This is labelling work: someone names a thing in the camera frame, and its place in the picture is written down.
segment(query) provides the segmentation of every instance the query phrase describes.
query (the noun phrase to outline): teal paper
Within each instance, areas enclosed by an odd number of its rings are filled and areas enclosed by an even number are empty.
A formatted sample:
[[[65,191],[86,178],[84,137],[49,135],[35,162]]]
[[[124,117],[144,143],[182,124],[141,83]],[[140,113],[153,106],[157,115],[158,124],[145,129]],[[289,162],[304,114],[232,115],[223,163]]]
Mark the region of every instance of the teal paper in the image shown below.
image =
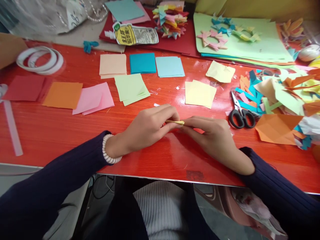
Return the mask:
[[[119,22],[143,17],[144,12],[135,4],[133,0],[118,0],[106,2],[112,15]]]
[[[181,59],[178,57],[156,57],[158,76],[163,77],[184,77],[184,70]]]
[[[135,73],[156,73],[156,61],[154,53],[142,53],[130,55],[130,72]]]

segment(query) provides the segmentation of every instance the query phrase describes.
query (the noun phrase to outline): white object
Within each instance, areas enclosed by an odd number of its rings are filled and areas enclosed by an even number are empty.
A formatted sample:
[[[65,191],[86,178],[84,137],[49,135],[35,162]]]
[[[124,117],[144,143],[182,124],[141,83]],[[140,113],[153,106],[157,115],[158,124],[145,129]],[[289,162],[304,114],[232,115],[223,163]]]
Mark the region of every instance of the white object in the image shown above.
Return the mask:
[[[21,147],[21,143],[20,143],[20,139],[17,131],[16,122],[14,121],[11,103],[8,100],[1,100],[2,96],[4,96],[7,90],[8,90],[8,86],[6,84],[0,85],[0,103],[3,101],[4,111],[7,117],[7,122],[9,126],[9,132],[10,132],[14,152],[16,156],[21,156],[23,154],[23,151],[22,151],[22,147]]]
[[[298,55],[298,58],[304,62],[310,62],[320,55],[320,46],[312,44],[303,48]]]
[[[113,135],[112,134],[107,134],[103,137],[103,142],[102,142],[102,153],[103,153],[103,157],[104,159],[107,161],[107,163],[110,164],[115,164],[120,162],[120,160],[122,159],[122,157],[118,157],[118,158],[111,158],[107,155],[105,148],[106,148],[106,142],[109,138],[111,138]]]

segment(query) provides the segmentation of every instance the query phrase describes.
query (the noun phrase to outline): paper scrap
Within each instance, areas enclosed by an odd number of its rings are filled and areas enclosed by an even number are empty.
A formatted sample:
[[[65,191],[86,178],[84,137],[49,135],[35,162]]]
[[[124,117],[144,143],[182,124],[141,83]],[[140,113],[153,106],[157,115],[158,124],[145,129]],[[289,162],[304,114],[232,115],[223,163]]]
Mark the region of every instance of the paper scrap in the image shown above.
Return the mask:
[[[136,73],[156,73],[156,61],[154,53],[142,53],[130,55],[130,72]]]
[[[215,80],[222,83],[230,83],[236,69],[225,66],[216,61],[212,61],[206,76],[214,78]]]
[[[158,76],[163,77],[184,77],[181,59],[178,57],[156,57]]]
[[[54,82],[43,106],[76,109],[83,83]]]
[[[15,76],[2,100],[36,101],[40,95],[44,79],[43,76],[38,75]]]
[[[264,114],[256,125],[261,141],[296,145],[293,129],[302,120],[302,116],[284,114]]]
[[[99,74],[104,78],[127,74],[127,57],[125,54],[101,54]]]
[[[144,16],[144,12],[133,0],[110,1],[106,2],[105,5],[119,22]]]

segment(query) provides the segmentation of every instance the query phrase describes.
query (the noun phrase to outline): origami wreath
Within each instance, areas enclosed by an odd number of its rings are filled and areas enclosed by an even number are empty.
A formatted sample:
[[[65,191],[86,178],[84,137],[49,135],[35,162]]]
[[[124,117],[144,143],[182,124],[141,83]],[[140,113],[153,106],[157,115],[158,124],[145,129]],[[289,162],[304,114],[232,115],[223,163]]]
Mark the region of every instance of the origami wreath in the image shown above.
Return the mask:
[[[243,34],[243,31],[249,33],[251,37],[248,37],[247,35]],[[259,33],[256,33],[254,31],[254,27],[243,28],[236,26],[236,30],[233,30],[232,33],[244,41],[255,42],[261,40]]]
[[[236,29],[236,26],[232,23],[231,18],[223,18],[222,16],[218,17],[218,19],[212,19],[214,29],[218,30],[218,33],[227,34],[230,37],[233,30]],[[227,24],[229,26],[228,29],[223,27],[221,23]]]
[[[227,47],[224,46],[228,40],[223,38],[222,33],[217,33],[213,29],[211,29],[210,32],[206,32],[203,30],[201,32],[202,34],[198,35],[197,37],[202,38],[202,43],[204,47],[209,46],[213,48],[213,50],[215,51],[218,51],[219,49],[228,49]],[[214,37],[219,42],[212,43],[208,40],[208,37]]]

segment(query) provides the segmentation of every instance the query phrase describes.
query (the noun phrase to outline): cable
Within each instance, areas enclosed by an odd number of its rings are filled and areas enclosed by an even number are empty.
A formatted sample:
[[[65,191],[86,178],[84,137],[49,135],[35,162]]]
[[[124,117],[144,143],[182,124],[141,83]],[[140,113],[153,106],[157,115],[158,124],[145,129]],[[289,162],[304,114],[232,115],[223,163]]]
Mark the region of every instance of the cable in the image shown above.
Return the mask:
[[[107,193],[110,191],[110,188],[109,188],[109,190],[108,190],[102,197],[97,197],[97,196],[95,195],[95,193],[94,193],[94,184],[98,181],[99,178],[104,177],[104,175],[98,177],[96,180],[94,180],[94,177],[93,177],[93,176],[91,176],[91,177],[92,177],[92,180],[93,180],[93,184],[92,184],[92,195],[93,195],[93,197],[94,197],[95,199],[99,200],[99,199],[103,198],[105,195],[107,195]]]

